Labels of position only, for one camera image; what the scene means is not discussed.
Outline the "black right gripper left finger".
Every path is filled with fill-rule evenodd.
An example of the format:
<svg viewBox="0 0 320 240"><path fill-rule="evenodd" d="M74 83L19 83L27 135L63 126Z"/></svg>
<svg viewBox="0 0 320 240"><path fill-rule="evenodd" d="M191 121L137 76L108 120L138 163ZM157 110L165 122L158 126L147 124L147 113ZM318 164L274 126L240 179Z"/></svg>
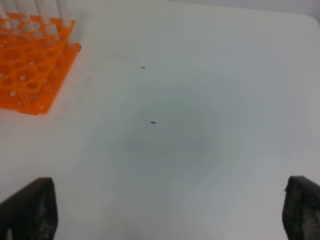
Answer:
<svg viewBox="0 0 320 240"><path fill-rule="evenodd" d="M39 177L0 203L2 240L53 240L58 228L55 184Z"/></svg>

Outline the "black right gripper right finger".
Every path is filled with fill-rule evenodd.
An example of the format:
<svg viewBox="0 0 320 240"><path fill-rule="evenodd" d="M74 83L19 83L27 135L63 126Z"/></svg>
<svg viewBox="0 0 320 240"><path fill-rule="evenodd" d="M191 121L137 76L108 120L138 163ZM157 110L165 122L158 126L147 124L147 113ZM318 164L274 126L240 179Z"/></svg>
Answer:
<svg viewBox="0 0 320 240"><path fill-rule="evenodd" d="M285 188L282 224L289 240L320 238L320 186L304 176L290 176Z"/></svg>

